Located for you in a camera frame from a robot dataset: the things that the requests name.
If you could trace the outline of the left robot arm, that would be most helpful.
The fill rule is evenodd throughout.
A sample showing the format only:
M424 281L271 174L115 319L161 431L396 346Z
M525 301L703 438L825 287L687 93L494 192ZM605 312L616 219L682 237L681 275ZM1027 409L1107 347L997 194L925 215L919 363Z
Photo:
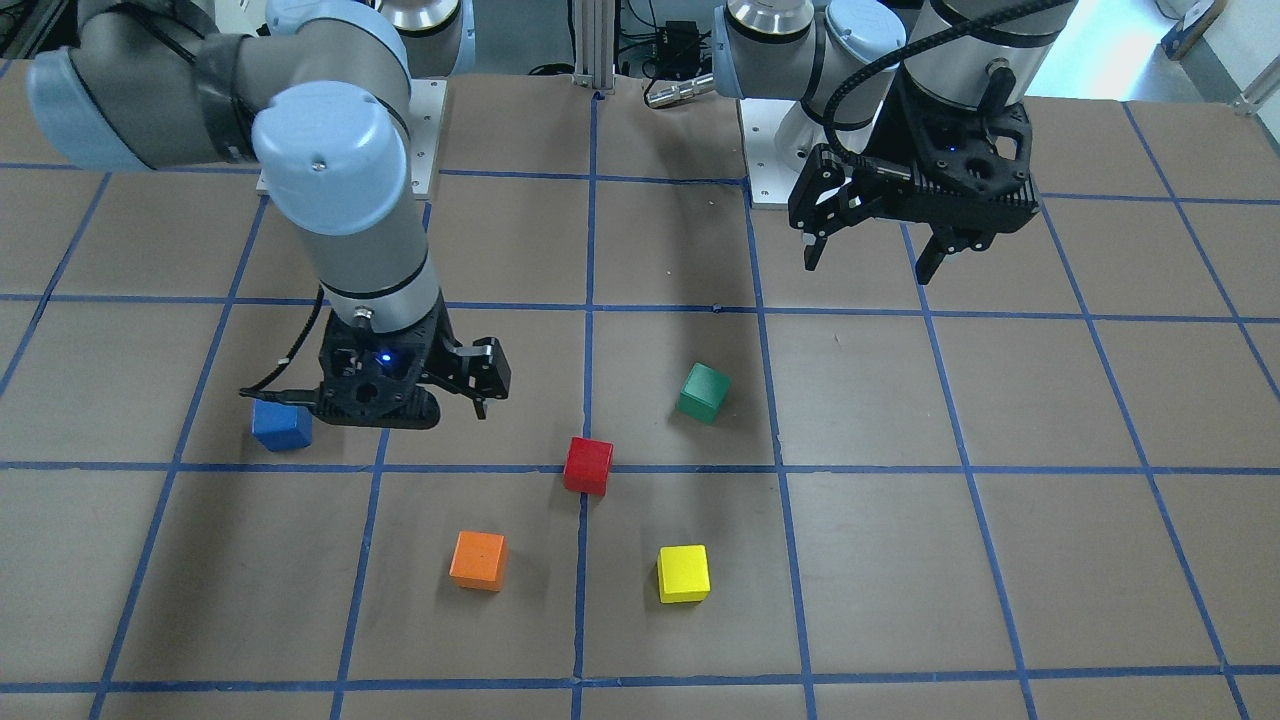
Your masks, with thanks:
M787 200L815 270L869 219L924 224L928 284L1039 211L1023 101L1073 1L730 1L710 33L716 90L794 102L803 160Z

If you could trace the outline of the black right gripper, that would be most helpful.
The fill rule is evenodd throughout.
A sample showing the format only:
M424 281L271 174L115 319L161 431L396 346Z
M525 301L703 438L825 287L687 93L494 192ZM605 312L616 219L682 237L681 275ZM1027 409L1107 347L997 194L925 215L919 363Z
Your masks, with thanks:
M429 430L442 410L431 387L466 397L480 421L509 396L511 369L497 337L470 345L453 333L444 301L401 331L378 334L369 320L326 319L319 352L323 380L312 415L340 427Z

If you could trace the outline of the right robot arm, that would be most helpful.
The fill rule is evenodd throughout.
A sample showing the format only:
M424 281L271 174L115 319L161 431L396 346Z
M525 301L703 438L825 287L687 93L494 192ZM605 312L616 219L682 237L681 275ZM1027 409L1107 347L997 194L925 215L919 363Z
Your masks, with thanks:
M246 398L339 427L426 430L434 388L477 419L509 396L500 341L454 337L411 177L413 74L401 32L360 1L270 1L268 33L209 1L83 1L79 42L26 74L45 138L86 170L255 164L330 314L311 389Z

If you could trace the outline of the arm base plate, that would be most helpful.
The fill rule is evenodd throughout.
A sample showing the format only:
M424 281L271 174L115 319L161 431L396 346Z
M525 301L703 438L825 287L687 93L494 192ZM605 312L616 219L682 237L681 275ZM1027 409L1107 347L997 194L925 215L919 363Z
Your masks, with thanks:
M367 224L404 188L426 199L445 91L443 79L415 79L404 110L335 79L280 91L252 124L259 192L330 225Z
M751 205L785 210L812 147L826 137L799 101L742 99L742 152Z

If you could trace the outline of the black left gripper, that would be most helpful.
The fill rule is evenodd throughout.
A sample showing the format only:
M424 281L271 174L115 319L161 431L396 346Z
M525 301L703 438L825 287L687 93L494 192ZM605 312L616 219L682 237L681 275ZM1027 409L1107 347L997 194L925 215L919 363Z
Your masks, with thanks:
M963 251L956 229L1023 228L1041 208L1030 177L1032 126L1012 97L1014 81L982 76L977 108L956 108L900 76L854 161L818 143L788 199L790 225L806 232L804 269L818 268L826 234L867 218L951 227L932 228L915 261L916 283L928 286Z

